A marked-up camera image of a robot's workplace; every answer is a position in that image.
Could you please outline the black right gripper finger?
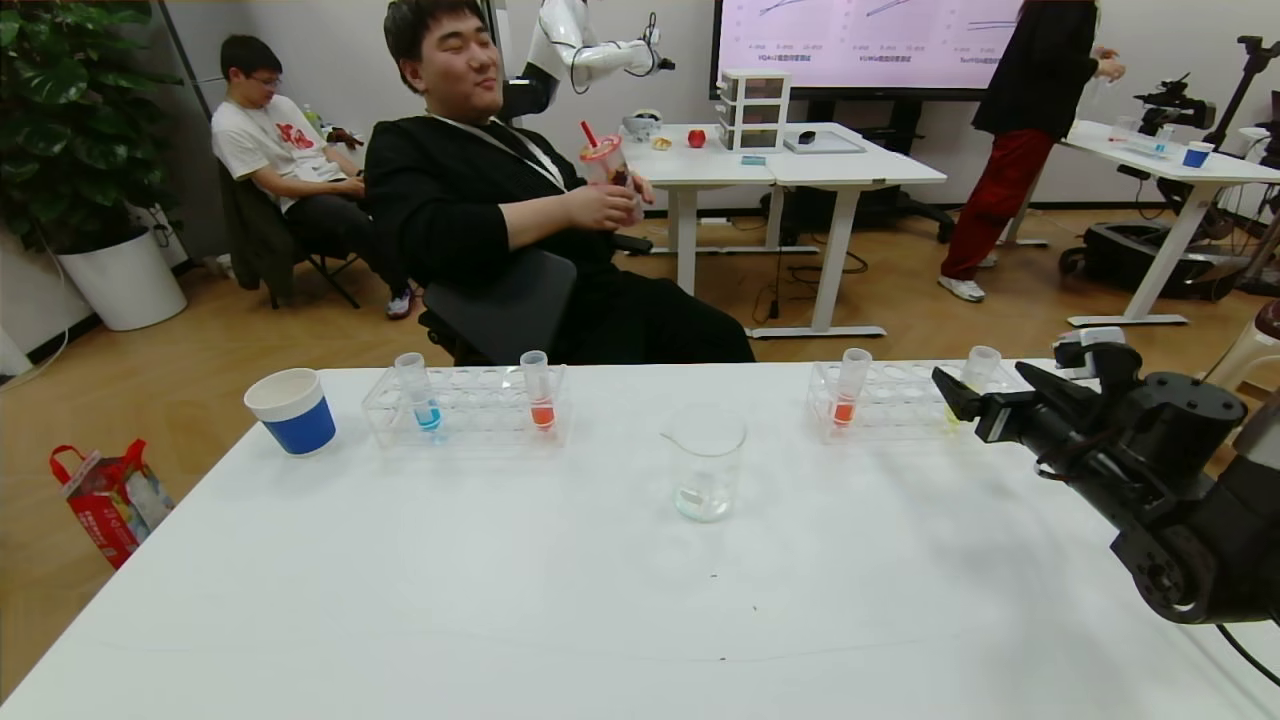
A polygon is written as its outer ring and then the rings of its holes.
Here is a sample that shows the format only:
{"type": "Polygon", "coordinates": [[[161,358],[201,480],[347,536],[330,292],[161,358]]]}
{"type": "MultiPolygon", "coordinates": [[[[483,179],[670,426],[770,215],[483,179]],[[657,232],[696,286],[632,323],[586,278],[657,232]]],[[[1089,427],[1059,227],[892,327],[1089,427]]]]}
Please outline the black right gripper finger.
{"type": "Polygon", "coordinates": [[[1062,378],[1027,361],[1014,364],[1016,373],[1028,383],[1044,404],[1056,409],[1092,409],[1100,400],[1100,393],[1075,380],[1062,378]]]}
{"type": "Polygon", "coordinates": [[[955,421],[974,421],[980,416],[983,410],[980,392],[966,386],[943,366],[934,368],[931,379],[955,421]]]}

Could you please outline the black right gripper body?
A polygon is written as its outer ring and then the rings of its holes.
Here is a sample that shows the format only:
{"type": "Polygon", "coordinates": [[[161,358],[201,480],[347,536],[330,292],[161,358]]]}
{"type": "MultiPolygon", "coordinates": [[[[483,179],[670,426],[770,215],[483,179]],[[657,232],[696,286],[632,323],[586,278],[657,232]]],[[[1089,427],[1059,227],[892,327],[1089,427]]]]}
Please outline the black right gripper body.
{"type": "Polygon", "coordinates": [[[1020,445],[1034,455],[1034,471],[1048,480],[1080,480],[1079,468],[1114,430],[1039,391],[980,397],[975,437],[987,445],[1020,445]]]}

